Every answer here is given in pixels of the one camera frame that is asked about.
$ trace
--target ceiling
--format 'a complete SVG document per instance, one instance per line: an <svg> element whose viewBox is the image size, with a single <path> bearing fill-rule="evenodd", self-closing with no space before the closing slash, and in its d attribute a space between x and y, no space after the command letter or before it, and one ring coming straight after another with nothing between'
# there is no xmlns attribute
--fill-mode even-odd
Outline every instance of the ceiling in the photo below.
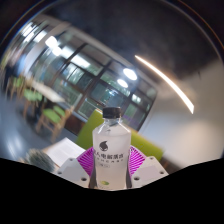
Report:
<svg viewBox="0 0 224 224"><path fill-rule="evenodd" d="M202 32L162 1L67 0L44 13L70 22L143 72L146 69L136 62L136 54L179 79L217 58Z"/></svg>

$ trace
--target clear plastic bottle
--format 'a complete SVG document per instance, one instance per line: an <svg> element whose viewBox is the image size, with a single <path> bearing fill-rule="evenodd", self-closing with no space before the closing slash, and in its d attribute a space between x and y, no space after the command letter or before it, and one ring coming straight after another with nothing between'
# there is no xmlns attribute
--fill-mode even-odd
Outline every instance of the clear plastic bottle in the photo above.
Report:
<svg viewBox="0 0 224 224"><path fill-rule="evenodd" d="M93 130L96 182L101 190L126 188L131 131L121 122L119 107L103 108L104 123Z"/></svg>

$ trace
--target wall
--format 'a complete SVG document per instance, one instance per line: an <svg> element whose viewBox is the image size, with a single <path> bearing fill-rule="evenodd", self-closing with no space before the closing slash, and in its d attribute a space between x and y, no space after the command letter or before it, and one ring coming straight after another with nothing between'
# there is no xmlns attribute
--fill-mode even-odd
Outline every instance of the wall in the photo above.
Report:
<svg viewBox="0 0 224 224"><path fill-rule="evenodd" d="M181 168L221 157L224 149L224 69L214 61L177 83L195 106L192 115L177 94L161 86L140 133Z"/></svg>

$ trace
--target glass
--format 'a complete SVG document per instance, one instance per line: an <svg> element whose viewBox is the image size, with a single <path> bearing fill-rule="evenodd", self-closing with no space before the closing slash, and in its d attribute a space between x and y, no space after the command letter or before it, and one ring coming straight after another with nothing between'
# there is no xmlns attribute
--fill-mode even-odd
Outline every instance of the glass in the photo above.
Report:
<svg viewBox="0 0 224 224"><path fill-rule="evenodd" d="M56 81L53 85L53 89L60 96L62 96L69 105L76 106L82 97L82 94L80 92L78 92L77 90L72 88L72 86L69 85L68 82L66 82L60 78L56 79Z"/></svg>
<svg viewBox="0 0 224 224"><path fill-rule="evenodd" d="M64 63L64 58L55 56L48 48L34 63L31 71L36 80L43 81L48 85Z"/></svg>
<svg viewBox="0 0 224 224"><path fill-rule="evenodd" d="M97 50L96 48L87 45L82 49L82 52L87 55L90 56L91 58L94 58L96 61L100 62L103 65L106 65L109 60L111 59L110 57L108 57L107 55L105 55L103 52Z"/></svg>
<svg viewBox="0 0 224 224"><path fill-rule="evenodd" d="M126 109L122 120L126 125L137 130L145 116L146 114L144 112L133 104L130 104Z"/></svg>
<svg viewBox="0 0 224 224"><path fill-rule="evenodd" d="M152 100L148 99L143 93L136 91L132 95L132 101L140 105L146 111L148 111L152 105Z"/></svg>
<svg viewBox="0 0 224 224"><path fill-rule="evenodd" d="M93 79L91 76L85 74L80 78L80 80L77 83L77 86L84 91L92 82L92 80Z"/></svg>
<svg viewBox="0 0 224 224"><path fill-rule="evenodd" d="M120 107L124 102L124 98L120 94L101 83L98 83L93 89L91 97L108 107Z"/></svg>
<svg viewBox="0 0 224 224"><path fill-rule="evenodd" d="M100 78L102 79L104 82L108 83L109 85L113 86L115 89L119 90L121 93L123 93L125 96L129 96L130 95L130 90L128 90L128 88L124 88L121 85L119 85L117 83L117 79L119 79L119 77L116 75L112 74L111 72L105 72L102 77Z"/></svg>
<svg viewBox="0 0 224 224"><path fill-rule="evenodd" d="M103 107L94 102L93 100L86 98L85 101L82 103L81 107L79 108L78 113L88 119L95 109L102 110Z"/></svg>
<svg viewBox="0 0 224 224"><path fill-rule="evenodd" d="M138 89L144 92L149 98L155 99L157 93L155 88L149 85L145 80L139 82Z"/></svg>
<svg viewBox="0 0 224 224"><path fill-rule="evenodd" d="M100 66L100 64L98 64L97 62L82 53L79 53L75 57L73 57L71 62L87 70L95 76L97 76L100 70L102 69L102 66Z"/></svg>
<svg viewBox="0 0 224 224"><path fill-rule="evenodd" d="M83 76L84 73L85 73L84 71L76 67L72 75L69 77L68 81L73 84L76 84L79 81L79 79Z"/></svg>
<svg viewBox="0 0 224 224"><path fill-rule="evenodd" d="M65 79L68 79L69 76L74 72L74 70L77 67L70 63L63 71L62 71L62 76L64 76Z"/></svg>

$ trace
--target green chair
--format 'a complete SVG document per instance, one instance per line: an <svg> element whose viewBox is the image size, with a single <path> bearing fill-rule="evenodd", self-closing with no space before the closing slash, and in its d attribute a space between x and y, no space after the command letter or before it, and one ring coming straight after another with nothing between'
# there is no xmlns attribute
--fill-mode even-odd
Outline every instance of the green chair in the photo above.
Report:
<svg viewBox="0 0 224 224"><path fill-rule="evenodd" d="M53 107L53 110L59 114L61 117L64 117L65 116L65 111L63 109L61 109L61 107L59 106L54 106Z"/></svg>
<svg viewBox="0 0 224 224"><path fill-rule="evenodd" d="M26 118L29 106L32 106L32 114L34 116L35 107L38 106L38 102L42 100L42 94L34 92L30 89L24 89L23 96L26 100L23 110L23 117Z"/></svg>
<svg viewBox="0 0 224 224"><path fill-rule="evenodd" d="M94 110L86 124L83 126L76 139L76 144L83 149L89 149L93 146L92 131L104 122L102 112ZM158 161L162 158L163 150L149 142L137 131L131 129L131 145L139 149L146 156L154 156Z"/></svg>
<svg viewBox="0 0 224 224"><path fill-rule="evenodd" d="M23 83L24 83L24 77L10 77L7 87L6 87L6 94L8 92L8 90L10 89L11 92L11 96L10 99L12 99L13 94L16 92L17 96L19 97L19 94L22 90L23 87Z"/></svg>
<svg viewBox="0 0 224 224"><path fill-rule="evenodd" d="M51 142L55 142L73 110L74 106L71 106L65 111L58 106L54 106L53 110L50 108L44 109L36 126L37 133L39 133L41 127L44 126L52 132Z"/></svg>

